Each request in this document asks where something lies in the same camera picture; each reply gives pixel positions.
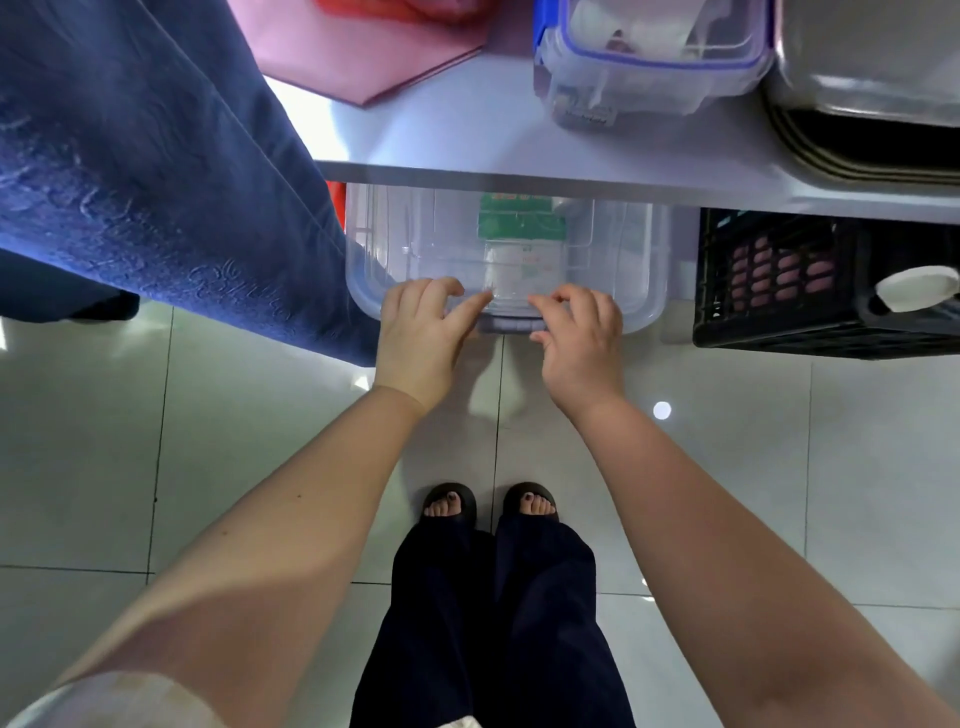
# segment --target dark navy pants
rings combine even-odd
[[[568,526],[512,514],[496,535],[451,519],[414,526],[351,728],[634,726],[596,623],[593,553]]]

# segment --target white floor tile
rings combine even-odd
[[[807,555],[855,603],[960,606],[958,368],[814,364]]]
[[[390,607],[390,587],[351,584],[300,683],[287,728],[347,728],[353,694]]]
[[[0,724],[43,695],[143,589],[143,574],[0,569]]]
[[[146,569],[170,316],[0,319],[0,564]]]
[[[500,358],[497,338],[465,347],[455,390],[421,424],[388,483],[356,580],[390,581],[427,486],[462,480],[489,521]],[[372,370],[178,310],[152,569],[360,397],[360,377],[371,382]]]
[[[507,340],[497,486],[535,480],[593,548],[600,592],[648,594],[587,448],[540,378],[540,347]],[[660,341],[654,326],[624,340],[628,397],[792,547],[804,549],[810,362]]]
[[[655,602],[598,595],[597,623],[620,670],[636,725],[719,728],[720,719]]]
[[[960,712],[960,611],[859,609],[903,660]]]

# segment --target black plastic crate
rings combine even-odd
[[[894,313],[874,289],[902,251],[935,249],[960,268],[953,226],[705,209],[700,234],[698,347],[855,359],[960,353],[960,297]]]

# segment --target wrist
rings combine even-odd
[[[390,404],[391,411],[409,417],[415,422],[419,422],[426,415],[426,407],[417,398],[387,384],[377,384],[375,382],[365,397],[383,399]]]
[[[577,431],[583,434],[584,430],[592,427],[594,423],[609,422],[624,407],[633,408],[623,395],[610,395],[583,407],[580,411],[570,415],[569,420]]]

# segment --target clear plastic storage box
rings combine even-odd
[[[347,282],[369,315],[398,282],[454,276],[493,291],[481,328],[543,328],[530,294],[571,281],[613,295],[625,331],[655,321],[666,299],[668,206],[351,184]]]
[[[534,33],[567,126],[692,113],[751,90],[772,62],[768,0],[538,0]]]

